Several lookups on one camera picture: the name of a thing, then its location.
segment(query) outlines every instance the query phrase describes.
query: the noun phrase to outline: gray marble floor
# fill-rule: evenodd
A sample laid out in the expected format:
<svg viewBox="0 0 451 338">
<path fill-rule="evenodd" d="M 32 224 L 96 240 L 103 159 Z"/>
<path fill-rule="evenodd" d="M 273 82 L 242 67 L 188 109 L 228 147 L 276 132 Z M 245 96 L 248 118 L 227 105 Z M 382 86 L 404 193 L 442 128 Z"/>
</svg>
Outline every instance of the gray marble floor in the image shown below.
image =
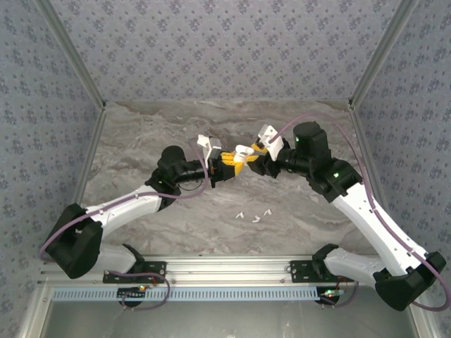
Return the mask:
<svg viewBox="0 0 451 338">
<path fill-rule="evenodd" d="M 148 180 L 168 145 L 194 154 L 187 141 L 197 134 L 218 137 L 226 149 L 250 145 L 264 123 L 280 129 L 306 112 L 334 117 L 357 139 L 345 104 L 316 101 L 174 101 L 108 103 L 83 205 L 131 192 Z M 340 132 L 321 119 L 333 156 L 355 165 Z M 291 133 L 286 137 L 291 141 Z M 264 216 L 270 208 L 272 215 Z M 244 219 L 235 219 L 242 211 Z M 261 220 L 253 223 L 255 215 Z M 361 254 L 373 249 L 357 228 L 314 193 L 302 177 L 277 180 L 245 168 L 239 177 L 208 188 L 201 196 L 138 218 L 106 241 L 128 243 L 146 254 L 312 254 L 327 243 Z"/>
</svg>

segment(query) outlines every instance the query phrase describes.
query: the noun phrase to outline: marble surface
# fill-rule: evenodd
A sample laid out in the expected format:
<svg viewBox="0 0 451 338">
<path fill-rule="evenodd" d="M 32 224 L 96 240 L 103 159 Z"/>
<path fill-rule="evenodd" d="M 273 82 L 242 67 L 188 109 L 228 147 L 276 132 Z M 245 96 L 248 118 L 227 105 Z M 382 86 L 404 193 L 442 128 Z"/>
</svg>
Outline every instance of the marble surface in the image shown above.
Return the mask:
<svg viewBox="0 0 451 338">
<path fill-rule="evenodd" d="M 224 149 L 234 149 L 236 144 L 250 145 L 264 123 L 280 129 L 299 114 L 315 111 L 334 117 L 357 146 L 344 102 L 108 102 L 83 205 L 106 202 L 139 187 L 168 145 L 184 148 L 190 160 L 195 155 L 187 141 L 199 133 L 218 137 Z M 337 128 L 316 120 L 328 133 L 333 156 L 356 165 Z M 286 137 L 292 144 L 290 132 Z M 268 208 L 273 214 L 263 216 Z M 235 219 L 241 211 L 245 218 Z M 255 215 L 261 217 L 258 223 L 252 222 Z M 313 192 L 305 179 L 281 173 L 275 180 L 249 168 L 195 199 L 176 201 L 162 212 L 132 221 L 106 242 L 128 243 L 144 254 L 312 254 L 327 243 L 359 254 L 374 252 L 354 224 Z"/>
</svg>

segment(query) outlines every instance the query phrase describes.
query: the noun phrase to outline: floral pattern wall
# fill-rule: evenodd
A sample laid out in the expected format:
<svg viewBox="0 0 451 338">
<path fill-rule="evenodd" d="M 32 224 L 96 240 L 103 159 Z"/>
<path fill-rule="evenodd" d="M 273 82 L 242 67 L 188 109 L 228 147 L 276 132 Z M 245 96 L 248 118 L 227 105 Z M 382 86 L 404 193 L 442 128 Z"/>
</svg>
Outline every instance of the floral pattern wall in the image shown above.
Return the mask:
<svg viewBox="0 0 451 338">
<path fill-rule="evenodd" d="M 51 0 L 107 101 L 346 99 L 399 0 Z"/>
<path fill-rule="evenodd" d="M 0 6 L 0 337 L 35 288 L 38 247 L 70 201 L 98 109 L 32 0 Z"/>
<path fill-rule="evenodd" d="M 448 261 L 451 284 L 451 3 L 423 0 L 358 111 L 390 213 Z M 444 292 L 436 283 L 437 305 Z M 451 311 L 440 315 L 451 337 Z"/>
</svg>

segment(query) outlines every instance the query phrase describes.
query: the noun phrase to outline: patterned wallpaper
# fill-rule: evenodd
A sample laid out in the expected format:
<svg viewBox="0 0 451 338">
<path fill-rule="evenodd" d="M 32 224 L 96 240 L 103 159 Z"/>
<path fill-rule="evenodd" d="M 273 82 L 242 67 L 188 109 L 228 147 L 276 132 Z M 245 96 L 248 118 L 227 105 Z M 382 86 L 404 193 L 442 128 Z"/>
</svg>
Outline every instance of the patterned wallpaper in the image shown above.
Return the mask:
<svg viewBox="0 0 451 338">
<path fill-rule="evenodd" d="M 399 0 L 52 0 L 102 96 L 348 98 Z"/>
<path fill-rule="evenodd" d="M 448 261 L 451 284 L 451 3 L 420 1 L 359 107 L 390 212 Z M 437 305 L 444 293 L 433 288 Z M 441 315 L 451 337 L 451 311 Z"/>
<path fill-rule="evenodd" d="M 14 337 L 38 247 L 69 202 L 97 118 L 32 0 L 0 6 L 0 337 Z"/>
</svg>

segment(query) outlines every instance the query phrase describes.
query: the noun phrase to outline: purple cable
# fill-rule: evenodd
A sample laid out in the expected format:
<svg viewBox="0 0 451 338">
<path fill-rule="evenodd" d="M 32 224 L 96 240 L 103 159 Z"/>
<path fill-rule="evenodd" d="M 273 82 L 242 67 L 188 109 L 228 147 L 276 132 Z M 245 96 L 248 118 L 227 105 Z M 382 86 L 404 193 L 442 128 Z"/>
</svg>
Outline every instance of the purple cable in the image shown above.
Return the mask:
<svg viewBox="0 0 451 338">
<path fill-rule="evenodd" d="M 171 294 L 171 285 L 169 284 L 169 281 L 166 279 L 166 277 L 164 277 L 163 275 L 160 275 L 159 273 L 120 273 L 118 271 L 109 271 L 112 275 L 116 275 L 116 276 L 121 276 L 121 277 L 157 277 L 160 280 L 162 280 L 163 282 L 165 282 L 165 284 L 168 286 L 168 291 L 166 292 L 164 298 L 162 301 L 160 301 L 159 303 L 155 304 L 155 305 L 151 305 L 151 306 L 145 306 L 145 307 L 141 307 L 141 308 L 131 308 L 129 306 L 125 305 L 125 298 L 127 298 L 128 293 L 124 294 L 124 297 L 122 298 L 122 306 L 125 309 L 131 310 L 131 311 L 145 311 L 145 310 L 154 310 L 155 308 L 159 308 L 160 306 L 163 306 L 169 298 L 169 295 Z"/>
<path fill-rule="evenodd" d="M 325 118 L 326 120 L 332 122 L 342 133 L 343 137 L 346 139 L 346 142 L 349 144 L 349 146 L 351 147 L 352 153 L 354 154 L 355 158 L 357 159 L 357 163 L 359 165 L 360 171 L 362 172 L 362 177 L 364 180 L 364 187 L 365 187 L 365 192 L 366 192 L 366 197 L 368 198 L 369 204 L 371 206 L 371 209 L 373 210 L 374 214 L 376 215 L 376 217 L 378 218 L 379 222 L 381 222 L 382 226 L 388 231 L 389 234 L 391 234 L 393 236 L 394 239 L 396 239 L 396 241 L 404 248 L 406 249 L 407 252 L 410 252 L 411 255 L 413 255 L 413 257 L 415 257 L 416 259 L 418 259 L 424 266 L 426 266 L 429 271 L 431 271 L 431 273 L 434 275 L 435 278 L 437 278 L 437 280 L 441 283 L 443 289 L 445 290 L 445 303 L 442 306 L 439 307 L 431 307 L 431 306 L 425 306 L 423 304 L 417 303 L 416 301 L 413 302 L 414 305 L 418 306 L 419 308 L 422 308 L 424 310 L 427 311 L 434 311 L 434 312 L 439 312 L 439 311 L 444 311 L 447 308 L 449 308 L 451 306 L 451 290 L 448 287 L 445 278 L 438 273 L 438 271 L 431 265 L 429 264 L 423 257 L 421 257 L 417 252 L 413 251 L 413 248 L 411 248 L 409 245 L 407 245 L 391 228 L 390 226 L 387 224 L 387 222 L 383 219 L 382 215 L 379 213 L 379 211 L 376 208 L 376 205 L 374 203 L 373 200 L 373 196 L 372 196 L 372 191 L 371 191 L 371 185 L 368 179 L 368 176 L 366 175 L 366 171 L 364 170 L 364 166 L 362 161 L 360 160 L 360 158 L 357 155 L 357 151 L 354 148 L 354 146 L 352 145 L 351 139 L 347 136 L 346 131 L 338 124 L 334 121 L 334 119 L 332 119 L 329 115 L 325 114 L 325 113 L 308 113 L 308 114 L 304 114 L 304 115 L 300 115 L 297 118 L 295 118 L 294 120 L 290 121 L 285 127 L 283 127 L 280 132 L 278 132 L 272 139 L 269 140 L 269 143 L 273 143 L 277 137 L 279 137 L 284 131 L 286 131 L 291 125 L 293 125 L 294 123 L 296 123 L 297 121 L 304 119 L 304 118 L 308 118 L 308 117 L 312 117 L 312 116 L 321 116 L 323 118 Z"/>
<path fill-rule="evenodd" d="M 196 156 L 199 158 L 200 160 L 200 164 L 202 165 L 202 169 L 204 170 L 204 175 L 205 175 L 205 182 L 202 185 L 201 189 L 197 190 L 194 194 L 190 194 L 190 195 L 184 195 L 184 196 L 178 196 L 178 195 L 170 195 L 170 194 L 163 194 L 161 192 L 142 192 L 140 194 L 136 195 L 132 195 L 129 197 L 124 197 L 123 199 L 119 199 L 116 202 L 113 202 L 105 207 L 102 208 L 103 211 L 108 211 L 111 208 L 114 208 L 115 206 L 119 206 L 121 204 L 124 204 L 125 202 L 131 201 L 132 199 L 136 199 L 137 197 L 143 197 L 143 196 L 160 196 L 160 197 L 168 197 L 170 199 L 192 199 L 194 197 L 199 196 L 202 192 L 204 192 L 204 190 L 208 187 L 209 182 L 209 173 L 208 170 L 206 169 L 205 166 L 205 162 L 204 159 L 202 158 L 202 156 L 199 154 L 199 152 L 196 150 L 196 147 L 193 144 L 194 139 L 191 139 L 188 144 L 191 146 L 191 149 L 194 151 L 194 153 L 196 154 Z M 74 226 L 75 224 L 81 222 L 82 220 L 85 220 L 89 217 L 92 217 L 94 215 L 97 215 L 100 213 L 100 210 L 95 210 L 95 211 L 91 211 L 90 213 L 87 213 L 83 216 L 80 216 L 72 221 L 70 221 L 69 223 L 63 225 L 60 229 L 58 229 L 52 236 L 50 236 L 50 238 L 48 240 L 46 240 L 46 242 L 44 243 L 44 245 L 41 247 L 41 249 L 39 250 L 39 259 L 46 261 L 46 262 L 53 262 L 53 260 L 45 258 L 44 254 L 46 249 L 49 247 L 49 245 L 56 239 L 58 238 L 58 236 L 60 236 L 63 232 L 65 232 L 69 227 Z"/>
<path fill-rule="evenodd" d="M 319 298 L 321 298 L 321 300 L 327 301 L 328 303 L 331 304 L 331 305 L 325 305 L 328 308 L 342 308 L 343 306 L 346 306 L 347 304 L 351 303 L 354 300 L 354 298 L 357 295 L 358 291 L 359 291 L 359 282 L 356 281 L 355 282 L 354 291 L 352 292 L 351 297 L 347 301 L 345 301 L 344 303 L 336 304 L 333 301 L 331 301 L 330 299 L 327 299 L 326 297 L 319 297 Z"/>
</svg>

